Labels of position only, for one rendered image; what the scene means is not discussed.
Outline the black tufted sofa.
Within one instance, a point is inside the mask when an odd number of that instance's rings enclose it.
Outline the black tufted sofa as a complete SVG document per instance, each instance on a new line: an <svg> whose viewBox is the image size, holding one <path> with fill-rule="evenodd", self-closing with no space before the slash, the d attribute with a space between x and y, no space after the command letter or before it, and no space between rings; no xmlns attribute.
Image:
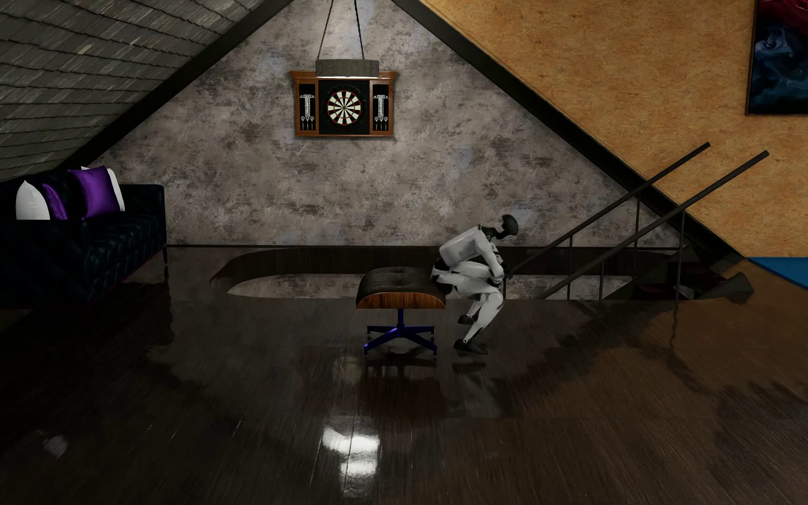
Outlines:
<svg viewBox="0 0 808 505"><path fill-rule="evenodd" d="M55 187L68 220L17 220L23 180ZM123 210L89 216L94 197L70 170L0 181L0 309L89 307L158 253L167 257L165 191L118 184Z"/></svg>

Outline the hanging grey pendant lamp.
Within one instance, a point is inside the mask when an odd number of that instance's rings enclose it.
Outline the hanging grey pendant lamp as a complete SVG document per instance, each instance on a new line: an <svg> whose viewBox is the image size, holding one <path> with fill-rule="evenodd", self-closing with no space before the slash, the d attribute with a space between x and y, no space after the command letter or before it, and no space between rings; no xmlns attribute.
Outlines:
<svg viewBox="0 0 808 505"><path fill-rule="evenodd" d="M325 79L379 79L380 68L378 60L370 60L365 58L363 33L361 30L361 23L357 0L353 0L353 11L355 17L355 25L357 30L358 44L361 50L361 58L335 58L335 59L322 59L320 57L323 43L326 39L326 34L329 28L329 22L332 15L332 10L335 0L330 0L330 9L328 11L324 29L320 37L320 46L318 49L316 59L316 77Z"/></svg>

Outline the small purple cushion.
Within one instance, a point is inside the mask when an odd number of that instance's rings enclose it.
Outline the small purple cushion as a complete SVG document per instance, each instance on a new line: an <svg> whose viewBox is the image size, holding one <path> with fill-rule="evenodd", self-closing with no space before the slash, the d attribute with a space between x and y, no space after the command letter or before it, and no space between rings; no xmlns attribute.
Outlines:
<svg viewBox="0 0 808 505"><path fill-rule="evenodd" d="M41 183L40 187L50 211L50 219L68 220L70 215L58 190L46 182Z"/></svg>

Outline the abstract red blue painting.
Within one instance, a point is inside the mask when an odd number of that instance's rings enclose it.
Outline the abstract red blue painting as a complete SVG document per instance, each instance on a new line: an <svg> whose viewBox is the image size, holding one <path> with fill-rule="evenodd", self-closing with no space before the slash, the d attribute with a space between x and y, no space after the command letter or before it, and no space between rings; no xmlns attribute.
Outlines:
<svg viewBox="0 0 808 505"><path fill-rule="evenodd" d="M808 115L808 0L757 0L749 115Z"/></svg>

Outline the white humanoid robot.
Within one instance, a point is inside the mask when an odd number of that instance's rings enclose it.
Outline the white humanoid robot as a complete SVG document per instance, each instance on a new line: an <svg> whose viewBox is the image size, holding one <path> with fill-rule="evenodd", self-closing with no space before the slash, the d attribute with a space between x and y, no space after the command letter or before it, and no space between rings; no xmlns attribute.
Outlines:
<svg viewBox="0 0 808 505"><path fill-rule="evenodd" d="M431 280L446 299L470 299L472 305L458 322L468 325L462 339L454 342L456 350L488 354L473 339L494 320L505 303L500 291L506 264L495 239L517 235L519 225L514 216L502 215L502 229L477 225L456 235L439 248L439 258L431 271Z"/></svg>

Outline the black metal stair railing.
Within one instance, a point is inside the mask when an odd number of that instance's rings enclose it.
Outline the black metal stair railing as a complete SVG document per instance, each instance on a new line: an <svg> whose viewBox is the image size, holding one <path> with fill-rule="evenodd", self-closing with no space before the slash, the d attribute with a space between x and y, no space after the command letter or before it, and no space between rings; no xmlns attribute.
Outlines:
<svg viewBox="0 0 808 505"><path fill-rule="evenodd" d="M658 172L655 176L651 177L648 180L645 180L640 186L632 189L630 192L628 192L625 195L619 197L617 200L613 201L611 204L606 206L604 209L601 209L597 213L595 213L592 216L590 216L589 218L587 218L585 221L581 222L580 224L576 225L575 227L573 227L572 229L567 231L566 234L557 237L553 242L546 245L542 249L538 250L537 253L535 253L533 256L528 257L525 260L521 261L520 263L514 265L505 274L505 279L506 280L510 279L517 271L521 270L523 267L530 264L533 260L539 259L542 254L544 254L547 251L557 247L558 245L562 244L563 242L566 242L568 239L571 239L574 235L576 235L580 231L584 230L590 224L596 222L597 220L599 220L603 216L607 215L613 209L619 207L622 203L637 197L641 192L643 192L645 189L647 189L647 188L651 187L652 185L654 185L658 180L662 179L663 177L666 177L669 173L671 173L674 170L678 169L680 166L686 164L691 159L693 159L697 155L700 155L701 153L703 153L705 150L707 150L710 147L711 147L710 142L702 143L700 146L698 146L697 148L692 150L689 154L684 155L683 157L679 158L678 161L674 162L670 166L668 166L668 167L664 168L663 170L661 170L660 172Z"/></svg>
<svg viewBox="0 0 808 505"><path fill-rule="evenodd" d="M583 276L589 270L592 270L594 267L596 267L598 265L601 265L606 260L608 260L609 258L612 258L612 256L616 255L618 252L622 251L623 249L625 249L629 245L634 244L634 242L636 242L642 236L645 236L648 233L650 233L651 231L657 229L659 226L661 226L662 224L668 222L670 219L672 219L675 216L681 216L681 220L680 220L681 223L680 223L680 226L679 226L679 238L683 238L683 235L684 235L683 219L685 218L686 211L687 211L687 209L689 207L693 206L698 201L701 201L702 199L704 199L706 196L708 196L709 194L711 194L715 190L717 190L720 187L724 186L724 184L726 184L730 180L732 180L735 177L739 176L740 174L746 172L749 168L756 166L760 161L766 159L767 157L769 157L769 151L768 150L763 150L759 154L753 156L750 160L743 163L739 167L735 168L731 172L727 173L726 175L724 175L720 179L716 180L715 182L711 183L708 187L702 189L701 191L696 193L694 196L690 197L689 200L683 202L682 204L680 204L675 209L673 209L673 210L669 211L667 214L659 217L656 221L648 224L644 228L641 228L639 231L636 231L634 233L634 235L629 236L627 239L625 239L621 243L613 246L611 249L609 249L608 251L606 251L603 254L599 255L594 260L591 260L587 264L585 264L582 267L578 268L576 271L570 273L569 275L567 275L567 277L564 280L557 282L553 287L551 287L549 289L546 289L544 292L539 294L537 296L537 299L540 299L540 300L547 299L550 296L554 295L556 292L560 291L561 289L569 286L573 281L575 281L577 278Z"/></svg>

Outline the wooden dartboard cabinet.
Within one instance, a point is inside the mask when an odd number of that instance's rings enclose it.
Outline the wooden dartboard cabinet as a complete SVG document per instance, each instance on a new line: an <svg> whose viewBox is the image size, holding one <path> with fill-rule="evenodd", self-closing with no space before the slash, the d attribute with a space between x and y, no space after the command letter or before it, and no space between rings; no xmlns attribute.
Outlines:
<svg viewBox="0 0 808 505"><path fill-rule="evenodd" d="M377 78L318 77L290 71L295 92L296 137L393 137L397 72Z"/></svg>

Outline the black leather ottoman stool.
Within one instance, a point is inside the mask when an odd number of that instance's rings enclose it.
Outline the black leather ottoman stool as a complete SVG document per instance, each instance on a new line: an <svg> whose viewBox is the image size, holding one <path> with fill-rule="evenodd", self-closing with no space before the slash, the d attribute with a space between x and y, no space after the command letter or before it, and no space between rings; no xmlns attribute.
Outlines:
<svg viewBox="0 0 808 505"><path fill-rule="evenodd" d="M368 334L380 332L376 339L368 339L364 354L398 338L408 339L418 346L431 350L438 347L434 342L433 326L406 326L405 311L408 309L441 310L445 308L445 295L431 280L429 270L412 267L387 267L370 270L361 279L355 297L356 309L395 309L395 325L368 325Z"/></svg>

